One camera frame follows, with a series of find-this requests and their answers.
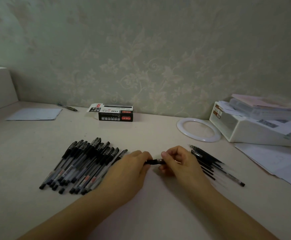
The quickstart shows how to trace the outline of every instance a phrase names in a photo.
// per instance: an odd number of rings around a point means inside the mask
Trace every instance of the white ring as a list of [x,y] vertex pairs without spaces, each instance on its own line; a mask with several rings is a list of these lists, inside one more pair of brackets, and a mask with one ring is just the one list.
[[[213,132],[214,132],[214,136],[212,137],[199,137],[199,136],[196,136],[194,134],[191,134],[189,133],[188,131],[186,131],[184,128],[183,128],[183,124],[184,122],[187,122],[187,121],[194,121],[194,122],[199,122],[199,123],[202,123],[204,125],[207,125],[208,127],[210,127]],[[192,138],[192,139],[195,139],[197,141],[204,141],[204,142],[216,142],[216,141],[219,141],[221,139],[221,133],[220,131],[214,126],[214,125],[211,125],[211,124],[208,124],[206,121],[204,120],[199,120],[199,119],[196,119],[196,118],[184,118],[184,119],[181,119],[179,120],[177,123],[176,123],[176,127],[179,129],[179,131],[181,131],[183,134],[185,134],[186,136]]]

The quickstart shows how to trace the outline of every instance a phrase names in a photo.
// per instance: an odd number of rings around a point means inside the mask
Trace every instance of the forearm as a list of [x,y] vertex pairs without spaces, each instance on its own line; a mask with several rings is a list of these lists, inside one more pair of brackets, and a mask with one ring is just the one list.
[[19,240],[85,239],[115,209],[116,206],[103,194],[94,190],[32,229]]
[[215,223],[225,239],[278,240],[215,189],[198,195],[194,202]]

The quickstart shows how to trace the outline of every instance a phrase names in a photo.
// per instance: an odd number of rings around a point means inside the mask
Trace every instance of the wall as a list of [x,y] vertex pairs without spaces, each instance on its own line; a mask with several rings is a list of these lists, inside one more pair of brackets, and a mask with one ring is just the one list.
[[0,0],[0,66],[22,101],[207,118],[291,98],[291,0]]

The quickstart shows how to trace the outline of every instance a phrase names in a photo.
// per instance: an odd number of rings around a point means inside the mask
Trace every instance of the desk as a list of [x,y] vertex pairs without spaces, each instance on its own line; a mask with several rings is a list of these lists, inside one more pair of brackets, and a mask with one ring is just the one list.
[[[17,102],[0,109],[0,239],[19,237],[81,197],[39,186],[73,141],[101,137],[120,149],[149,151],[154,158],[175,145],[199,146],[246,184],[242,188],[220,174],[216,189],[278,238],[291,240],[291,185],[265,173],[224,137],[214,143],[195,141],[178,131],[177,117],[136,113],[134,122],[98,121],[86,115],[86,108],[63,109],[54,121],[4,120],[28,107],[56,105]],[[186,128],[203,136],[211,133],[199,123]]]

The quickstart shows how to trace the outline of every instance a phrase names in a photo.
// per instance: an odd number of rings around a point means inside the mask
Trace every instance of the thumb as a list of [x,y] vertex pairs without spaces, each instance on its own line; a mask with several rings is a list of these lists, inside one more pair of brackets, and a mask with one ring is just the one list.
[[167,152],[161,153],[162,159],[166,162],[166,164],[171,168],[171,170],[176,173],[178,169],[178,163],[171,157]]
[[144,181],[144,179],[145,179],[145,177],[147,175],[147,172],[148,172],[149,168],[150,168],[149,164],[146,164],[141,168],[139,179],[142,182],[142,184],[143,184],[143,181]]

